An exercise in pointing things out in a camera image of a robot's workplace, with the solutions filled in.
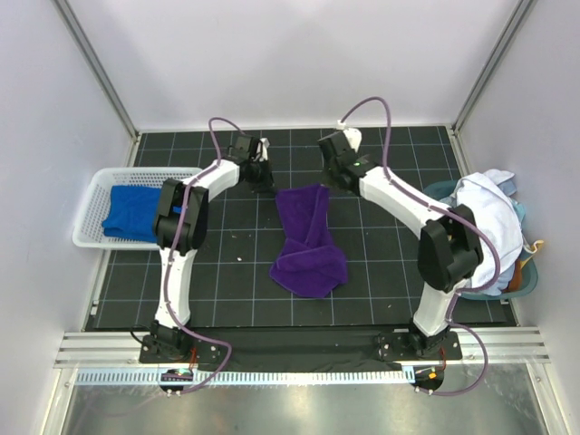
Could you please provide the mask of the purple towel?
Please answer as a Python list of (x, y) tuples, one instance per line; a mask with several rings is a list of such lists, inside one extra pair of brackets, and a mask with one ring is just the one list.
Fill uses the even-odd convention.
[(280, 190), (275, 204), (285, 242), (269, 275), (293, 295), (322, 299), (348, 282), (346, 255), (327, 226), (329, 188), (314, 184)]

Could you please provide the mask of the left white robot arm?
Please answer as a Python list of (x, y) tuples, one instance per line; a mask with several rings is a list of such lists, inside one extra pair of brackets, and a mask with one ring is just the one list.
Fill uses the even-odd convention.
[(205, 169), (164, 181), (153, 222), (161, 259), (159, 305), (141, 339), (142, 363), (184, 362), (202, 341), (189, 329), (189, 293), (194, 259), (208, 232), (209, 203), (243, 182), (273, 189), (269, 146), (267, 138), (241, 134)]

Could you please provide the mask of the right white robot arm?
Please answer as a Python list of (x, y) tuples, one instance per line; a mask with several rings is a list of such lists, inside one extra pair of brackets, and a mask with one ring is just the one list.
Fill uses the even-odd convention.
[(423, 288), (407, 342), (415, 357), (429, 359), (447, 339), (459, 289), (483, 260), (479, 236), (472, 230), (475, 218), (469, 208), (450, 208), (435, 201), (371, 156), (361, 156), (361, 139), (358, 130), (346, 129), (317, 141), (324, 175), (333, 186), (386, 210), (418, 239), (417, 267)]

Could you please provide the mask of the blue towel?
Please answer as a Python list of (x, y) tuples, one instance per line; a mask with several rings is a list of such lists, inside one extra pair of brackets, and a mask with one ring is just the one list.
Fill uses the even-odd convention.
[(102, 221), (103, 234), (126, 240), (155, 243), (153, 223), (160, 189), (144, 186), (113, 186), (111, 207)]

